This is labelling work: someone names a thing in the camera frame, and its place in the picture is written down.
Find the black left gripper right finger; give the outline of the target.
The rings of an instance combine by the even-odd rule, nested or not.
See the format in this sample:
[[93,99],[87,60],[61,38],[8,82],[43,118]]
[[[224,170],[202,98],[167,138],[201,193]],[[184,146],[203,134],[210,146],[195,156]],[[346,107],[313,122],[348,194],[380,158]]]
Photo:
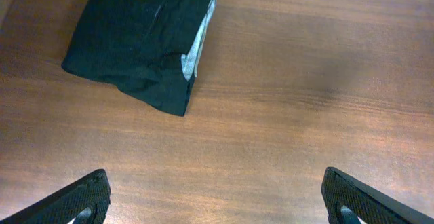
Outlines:
[[345,172],[328,167],[321,184],[328,222],[433,224],[433,218],[398,202]]

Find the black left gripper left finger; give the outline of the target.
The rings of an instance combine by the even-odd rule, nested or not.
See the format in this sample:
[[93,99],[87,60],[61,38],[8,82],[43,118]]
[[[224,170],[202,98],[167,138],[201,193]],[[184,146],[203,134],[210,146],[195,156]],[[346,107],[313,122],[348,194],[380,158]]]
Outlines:
[[2,223],[103,223],[111,188],[106,171],[97,169]]

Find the black shorts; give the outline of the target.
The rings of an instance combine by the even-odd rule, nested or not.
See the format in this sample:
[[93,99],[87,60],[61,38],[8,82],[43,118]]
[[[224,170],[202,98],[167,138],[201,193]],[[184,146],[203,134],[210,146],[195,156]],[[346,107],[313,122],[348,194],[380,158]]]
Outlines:
[[180,57],[189,52],[208,1],[88,0],[62,68],[183,116],[196,78],[184,78]]

